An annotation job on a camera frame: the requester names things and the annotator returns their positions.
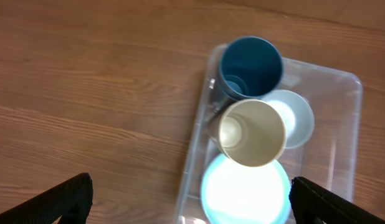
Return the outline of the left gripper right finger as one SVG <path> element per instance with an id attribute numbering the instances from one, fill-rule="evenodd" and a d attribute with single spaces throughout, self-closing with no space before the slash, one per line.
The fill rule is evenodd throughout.
<path id="1" fill-rule="evenodd" d="M 292 179 L 289 201 L 297 224 L 385 224 L 385 220 L 305 177 Z"/>

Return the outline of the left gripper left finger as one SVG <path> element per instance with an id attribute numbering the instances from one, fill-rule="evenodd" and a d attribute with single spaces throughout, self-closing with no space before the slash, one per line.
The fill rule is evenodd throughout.
<path id="1" fill-rule="evenodd" d="M 0 223 L 85 223 L 93 204 L 93 183 L 81 173 L 0 213 Z"/>

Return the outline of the light blue plate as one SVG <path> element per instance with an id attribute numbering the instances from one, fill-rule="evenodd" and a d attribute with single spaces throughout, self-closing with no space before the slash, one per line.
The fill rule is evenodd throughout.
<path id="1" fill-rule="evenodd" d="M 219 154 L 203 175 L 201 204 L 210 223 L 286 223 L 290 189 L 290 179 L 276 160 L 246 167 Z"/>

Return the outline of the grey bowl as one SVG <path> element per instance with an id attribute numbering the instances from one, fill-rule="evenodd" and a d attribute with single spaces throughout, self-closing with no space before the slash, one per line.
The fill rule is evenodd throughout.
<path id="1" fill-rule="evenodd" d="M 272 106 L 283 120 L 287 135 L 286 149 L 303 146 L 311 138 L 315 117 L 304 97 L 290 90 L 274 90 L 262 100 Z"/>

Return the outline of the cream cup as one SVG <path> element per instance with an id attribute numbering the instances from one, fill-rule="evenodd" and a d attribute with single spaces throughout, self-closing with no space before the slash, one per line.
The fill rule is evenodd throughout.
<path id="1" fill-rule="evenodd" d="M 247 167 L 264 166 L 285 150 L 287 131 L 280 114 L 262 100 L 241 100 L 212 118 L 211 139 L 230 160 Z"/>

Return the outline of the blue cup top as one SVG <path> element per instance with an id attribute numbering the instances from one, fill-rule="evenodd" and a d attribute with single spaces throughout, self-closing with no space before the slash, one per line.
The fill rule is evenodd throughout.
<path id="1" fill-rule="evenodd" d="M 218 81 L 222 91 L 234 100 L 261 98 L 279 86 L 283 73 L 282 56 L 273 44 L 245 36 L 223 51 Z"/>

